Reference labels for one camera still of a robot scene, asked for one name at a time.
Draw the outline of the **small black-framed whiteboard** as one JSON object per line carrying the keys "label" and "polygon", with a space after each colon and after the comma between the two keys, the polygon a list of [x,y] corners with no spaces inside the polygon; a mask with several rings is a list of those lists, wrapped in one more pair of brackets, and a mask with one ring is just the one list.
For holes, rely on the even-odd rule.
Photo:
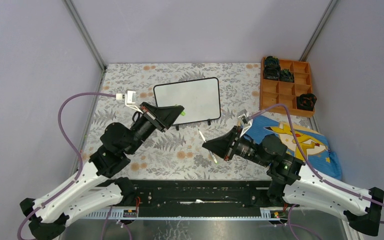
{"label": "small black-framed whiteboard", "polygon": [[182,114],[174,122],[185,124],[218,120],[221,115],[221,93],[216,77],[158,84],[153,87],[158,107],[183,106]]}

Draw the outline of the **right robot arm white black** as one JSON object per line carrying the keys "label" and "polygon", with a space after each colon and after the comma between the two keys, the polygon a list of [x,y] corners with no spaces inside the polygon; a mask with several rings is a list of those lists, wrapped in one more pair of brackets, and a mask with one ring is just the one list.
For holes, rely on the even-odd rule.
{"label": "right robot arm white black", "polygon": [[271,177],[267,201],[310,207],[344,221],[365,235],[379,234],[384,191],[377,187],[359,188],[324,173],[314,173],[303,160],[287,152],[287,146],[275,134],[256,143],[242,128],[234,126],[223,136],[207,140],[202,147],[225,161],[240,156],[266,167]]}

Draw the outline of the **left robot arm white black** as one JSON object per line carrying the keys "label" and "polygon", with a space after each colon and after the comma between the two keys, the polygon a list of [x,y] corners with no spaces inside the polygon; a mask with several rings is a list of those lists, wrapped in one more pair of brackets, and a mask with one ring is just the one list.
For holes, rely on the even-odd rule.
{"label": "left robot arm white black", "polygon": [[53,240],[91,212],[132,204],[137,197],[136,189],[127,177],[117,178],[102,190],[84,193],[113,178],[131,162],[128,156],[155,130],[168,130],[183,111],[181,105],[157,107],[143,102],[137,112],[139,117],[130,128],[119,122],[109,124],[100,138],[102,145],[73,176],[45,196],[25,198],[20,203],[34,238]]}

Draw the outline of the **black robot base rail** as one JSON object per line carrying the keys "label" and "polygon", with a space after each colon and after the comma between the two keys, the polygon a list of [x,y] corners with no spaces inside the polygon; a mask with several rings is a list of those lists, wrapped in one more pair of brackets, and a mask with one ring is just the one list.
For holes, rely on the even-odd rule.
{"label": "black robot base rail", "polygon": [[258,218],[261,209],[280,212],[289,203],[269,199],[269,180],[139,180],[132,179],[133,195],[117,209],[138,210],[140,218]]}

